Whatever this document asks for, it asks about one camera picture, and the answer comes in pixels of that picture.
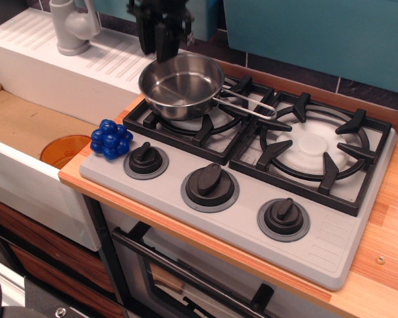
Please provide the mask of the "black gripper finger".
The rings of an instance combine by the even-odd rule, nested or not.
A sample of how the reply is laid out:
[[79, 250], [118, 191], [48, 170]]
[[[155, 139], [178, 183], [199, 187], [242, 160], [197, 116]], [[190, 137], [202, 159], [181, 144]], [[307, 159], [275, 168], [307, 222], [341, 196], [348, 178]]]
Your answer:
[[155, 18], [153, 15], [139, 15], [136, 17], [136, 27], [140, 46], [145, 54], [156, 51]]
[[159, 22], [155, 26], [155, 47], [157, 62], [165, 62], [177, 56], [181, 42], [182, 23]]

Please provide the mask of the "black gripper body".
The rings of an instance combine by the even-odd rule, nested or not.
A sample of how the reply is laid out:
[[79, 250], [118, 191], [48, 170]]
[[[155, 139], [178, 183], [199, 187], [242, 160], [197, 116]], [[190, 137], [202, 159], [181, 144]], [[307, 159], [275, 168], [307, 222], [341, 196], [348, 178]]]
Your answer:
[[134, 1], [130, 0], [126, 5], [127, 13], [135, 16], [153, 15], [155, 26], [159, 22], [174, 21], [182, 23], [181, 41], [190, 45], [194, 41], [192, 22], [193, 15], [187, 9], [187, 1]]

